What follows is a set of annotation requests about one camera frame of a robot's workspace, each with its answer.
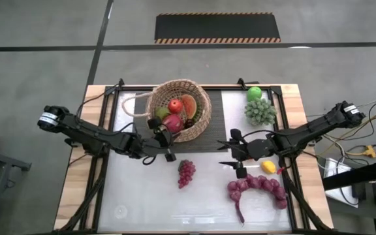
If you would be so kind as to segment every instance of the concrete floor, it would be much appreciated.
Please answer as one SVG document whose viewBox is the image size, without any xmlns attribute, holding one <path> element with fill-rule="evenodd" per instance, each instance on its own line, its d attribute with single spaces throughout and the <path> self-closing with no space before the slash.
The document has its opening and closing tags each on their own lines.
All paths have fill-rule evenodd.
<svg viewBox="0 0 376 235">
<path fill-rule="evenodd" d="M 0 0 L 0 46 L 95 45 L 105 6 L 106 0 Z M 104 44 L 151 44 L 154 16 L 183 11 L 271 11 L 283 42 L 376 41 L 376 1 L 371 0 L 117 0 Z M 93 52 L 0 52 L 0 152 L 33 162 L 30 172 L 12 175 L 17 184 L 0 203 L 0 234 L 52 229 L 70 148 L 63 136 L 39 130 L 36 122 L 46 104 L 77 109 L 92 57 Z M 103 52 L 95 84 L 116 84 L 119 78 L 127 84 L 175 78 L 218 84 L 239 77 L 297 83 L 306 113 L 322 114 L 343 100 L 375 99 L 376 48 Z M 376 135 L 343 144 L 375 142 Z M 328 145 L 322 141 L 317 150 Z M 338 158 L 338 152 L 327 157 Z M 371 219 L 330 205 L 339 230 L 375 232 Z"/>
</svg>

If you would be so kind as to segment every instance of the yellow lemon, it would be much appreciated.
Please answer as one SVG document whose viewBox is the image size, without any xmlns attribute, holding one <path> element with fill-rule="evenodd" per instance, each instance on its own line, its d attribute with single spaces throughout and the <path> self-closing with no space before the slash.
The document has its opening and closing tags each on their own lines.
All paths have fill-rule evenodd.
<svg viewBox="0 0 376 235">
<path fill-rule="evenodd" d="M 271 161 L 263 161 L 260 166 L 262 167 L 263 171 L 267 174 L 273 174 L 276 172 L 275 164 Z"/>
</svg>

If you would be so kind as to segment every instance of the desk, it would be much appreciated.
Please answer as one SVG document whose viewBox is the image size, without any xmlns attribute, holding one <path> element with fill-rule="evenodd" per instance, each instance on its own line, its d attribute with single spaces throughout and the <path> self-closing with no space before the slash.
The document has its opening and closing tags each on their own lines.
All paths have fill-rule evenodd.
<svg viewBox="0 0 376 235">
<path fill-rule="evenodd" d="M 285 110 L 287 113 L 287 119 L 291 128 L 298 127 L 307 122 L 306 114 L 302 104 L 300 91 L 296 84 L 283 84 L 283 85 L 262 85 L 259 86 L 281 86 L 283 92 L 283 99 L 285 104 Z M 104 92 L 106 86 L 89 86 L 85 95 L 85 100 L 91 99 Z M 82 109 L 81 118 L 98 125 L 100 112 L 102 106 L 102 97 L 95 99 L 84 105 Z M 107 113 L 105 119 L 105 128 L 107 128 L 110 110 L 112 106 L 112 99 L 108 101 Z M 306 151 L 314 152 L 314 149 L 307 149 Z M 70 161 L 73 161 L 84 154 L 83 149 L 74 148 Z M 66 222 L 73 216 L 74 212 L 78 209 L 79 205 L 84 199 L 86 185 L 89 174 L 89 167 L 91 164 L 91 157 L 84 157 L 83 159 L 75 162 L 68 170 L 65 176 L 65 184 L 63 186 L 63 192 L 57 211 L 57 216 L 54 224 L 54 229 L 61 228 Z M 313 157 L 307 155 L 301 155 L 297 158 L 297 166 L 300 174 L 300 181 L 304 192 L 304 198 L 308 201 L 314 212 L 322 219 L 322 221 L 333 228 L 332 218 L 330 217 L 330 211 L 324 193 L 322 185 L 322 179 L 319 173 L 317 162 Z M 95 199 L 92 201 L 89 207 L 89 214 L 87 220 L 87 226 L 91 227 L 93 216 L 93 205 Z M 302 227 L 301 215 L 297 201 L 294 201 L 294 211 L 296 213 L 298 227 Z"/>
</svg>

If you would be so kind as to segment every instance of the floor mat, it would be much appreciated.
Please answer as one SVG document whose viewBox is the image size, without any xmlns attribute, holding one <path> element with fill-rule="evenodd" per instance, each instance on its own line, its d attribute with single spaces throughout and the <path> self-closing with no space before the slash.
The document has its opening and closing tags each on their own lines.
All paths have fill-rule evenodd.
<svg viewBox="0 0 376 235">
<path fill-rule="evenodd" d="M 155 43 L 281 42 L 271 12 L 164 13 L 156 17 Z"/>
<path fill-rule="evenodd" d="M 175 143 L 171 147 L 174 153 L 204 153 L 204 152 L 219 152 L 217 148 L 221 144 L 217 140 L 226 140 L 225 119 L 223 112 L 223 100 L 221 98 L 221 91 L 207 91 L 211 100 L 211 121 L 206 130 L 192 141 Z M 136 99 L 134 104 L 134 113 L 141 114 L 145 112 L 147 98 Z M 144 117 L 136 117 L 134 123 L 137 126 L 137 131 L 147 138 L 152 135 L 149 130 L 146 119 Z"/>
</svg>

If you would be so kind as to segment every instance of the black and orange striped mat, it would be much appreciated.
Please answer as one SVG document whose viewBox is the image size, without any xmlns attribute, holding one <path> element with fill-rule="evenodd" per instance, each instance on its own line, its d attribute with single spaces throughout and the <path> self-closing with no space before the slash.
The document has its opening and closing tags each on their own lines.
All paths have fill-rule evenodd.
<svg viewBox="0 0 376 235">
<path fill-rule="evenodd" d="M 281 42 L 272 12 L 164 13 L 156 17 L 155 43 Z"/>
</svg>

